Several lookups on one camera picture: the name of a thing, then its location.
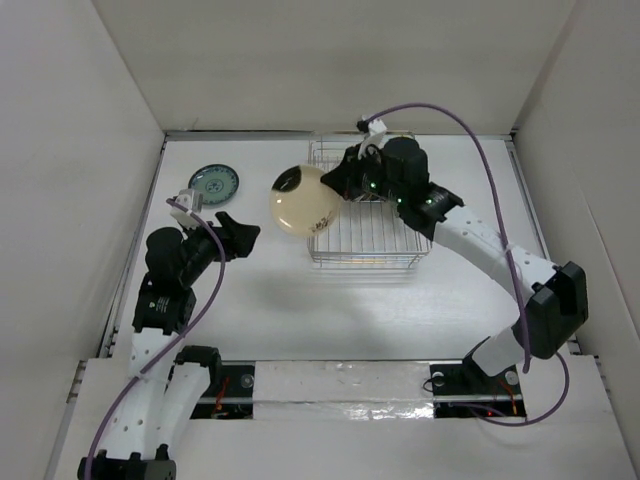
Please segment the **cream plate with black patch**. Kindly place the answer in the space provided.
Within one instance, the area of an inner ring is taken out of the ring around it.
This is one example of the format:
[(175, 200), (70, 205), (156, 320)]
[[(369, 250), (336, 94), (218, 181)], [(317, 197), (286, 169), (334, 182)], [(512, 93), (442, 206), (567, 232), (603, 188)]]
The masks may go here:
[(275, 224), (285, 233), (310, 238), (326, 231), (339, 216), (342, 198), (321, 182), (324, 172), (311, 165), (285, 170), (269, 192)]

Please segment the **blue patterned round plate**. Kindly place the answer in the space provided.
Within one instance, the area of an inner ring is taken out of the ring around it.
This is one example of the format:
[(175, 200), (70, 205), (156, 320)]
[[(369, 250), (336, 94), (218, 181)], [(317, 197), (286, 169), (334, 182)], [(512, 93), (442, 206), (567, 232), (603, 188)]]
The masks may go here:
[(215, 207), (229, 202), (240, 185), (239, 175), (225, 164), (211, 164), (197, 170), (189, 179), (188, 187), (202, 194), (202, 203)]

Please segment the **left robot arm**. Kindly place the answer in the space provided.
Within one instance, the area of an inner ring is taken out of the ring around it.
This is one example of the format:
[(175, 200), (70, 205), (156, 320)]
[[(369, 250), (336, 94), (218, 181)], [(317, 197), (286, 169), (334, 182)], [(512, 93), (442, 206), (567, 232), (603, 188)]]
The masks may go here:
[(185, 340), (211, 309), (227, 264), (252, 253), (261, 229), (226, 212), (204, 220), (196, 188), (166, 202), (177, 224), (146, 239), (128, 380), (79, 463), (80, 479), (175, 478), (171, 455), (196, 403), (226, 389), (218, 349)]

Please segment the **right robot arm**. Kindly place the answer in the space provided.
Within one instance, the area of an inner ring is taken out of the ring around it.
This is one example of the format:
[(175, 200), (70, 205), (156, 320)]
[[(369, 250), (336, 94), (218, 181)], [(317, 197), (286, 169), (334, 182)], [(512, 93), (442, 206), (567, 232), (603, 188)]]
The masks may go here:
[(370, 194), (393, 202), (409, 228), (468, 261), (514, 299), (515, 323), (462, 361), (457, 376), (470, 391), (486, 392), (499, 374), (527, 358), (551, 358), (588, 319), (585, 271), (504, 243), (458, 195), (431, 180), (417, 141), (396, 137), (381, 148), (351, 146), (340, 165), (346, 184), (339, 191), (347, 199)]

